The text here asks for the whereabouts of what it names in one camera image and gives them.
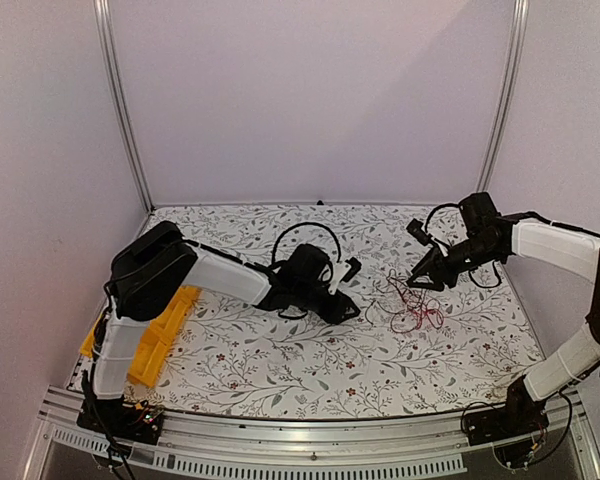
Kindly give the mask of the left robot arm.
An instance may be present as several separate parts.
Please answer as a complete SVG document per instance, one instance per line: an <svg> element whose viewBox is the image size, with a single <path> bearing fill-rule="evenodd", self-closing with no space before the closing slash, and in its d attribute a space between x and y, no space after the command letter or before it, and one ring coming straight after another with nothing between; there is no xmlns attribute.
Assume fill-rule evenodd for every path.
<svg viewBox="0 0 600 480"><path fill-rule="evenodd" d="M127 373L150 321L161 315L183 286L216 292L266 312L296 308L314 313L330 325L360 314L341 284L360 270L355 258L330 257L303 243L286 259L269 264L240 258L186 238L171 221L163 221L119 252L103 289L107 304L94 330L93 366L83 390L96 398L91 419L108 434L128 426L122 398Z"/></svg>

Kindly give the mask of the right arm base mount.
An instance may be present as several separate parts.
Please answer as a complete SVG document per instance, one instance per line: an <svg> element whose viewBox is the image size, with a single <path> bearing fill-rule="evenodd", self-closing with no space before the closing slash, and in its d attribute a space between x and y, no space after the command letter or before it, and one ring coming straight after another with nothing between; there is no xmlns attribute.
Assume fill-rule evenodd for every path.
<svg viewBox="0 0 600 480"><path fill-rule="evenodd" d="M491 445L495 460L507 470L528 468L546 443L549 419L543 408L527 417L511 417L504 406L472 402L462 412L460 428L470 446Z"/></svg>

